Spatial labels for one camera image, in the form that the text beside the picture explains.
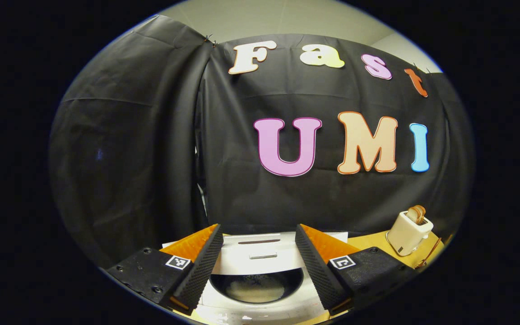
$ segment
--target letter i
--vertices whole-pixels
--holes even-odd
[[[412,123],[409,126],[410,131],[414,135],[414,162],[410,165],[415,172],[426,172],[429,170],[429,162],[427,161],[427,127]]]

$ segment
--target letter u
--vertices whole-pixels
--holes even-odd
[[[307,173],[314,164],[316,150],[316,130],[322,121],[312,117],[295,119],[292,125],[300,131],[300,154],[293,162],[280,159],[280,130],[284,128],[281,119],[261,119],[254,122],[258,131],[258,152],[260,163],[275,175],[295,177]]]

